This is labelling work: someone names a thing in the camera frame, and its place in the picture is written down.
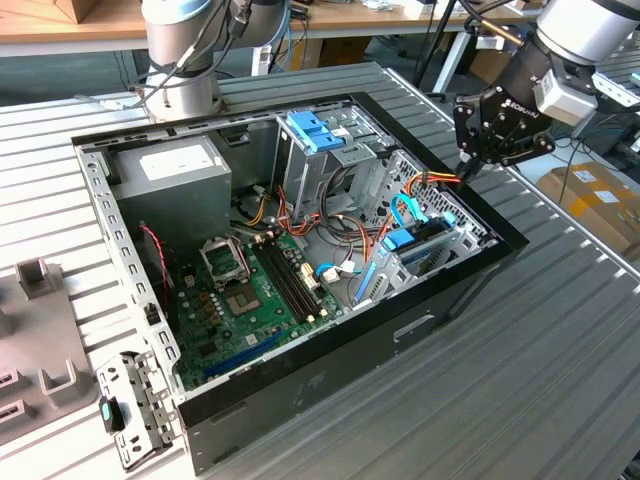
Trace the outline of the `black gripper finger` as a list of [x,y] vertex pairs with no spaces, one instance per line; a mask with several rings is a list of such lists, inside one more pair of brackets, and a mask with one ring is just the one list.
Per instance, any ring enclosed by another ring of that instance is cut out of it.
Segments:
[[480,151],[472,158],[471,178],[474,179],[485,165],[513,166],[555,150],[555,143],[547,132],[529,135],[526,132],[491,134],[480,137]]
[[460,149],[455,173],[461,181],[471,181],[482,168],[480,99],[480,94],[459,96],[453,106],[456,142]]

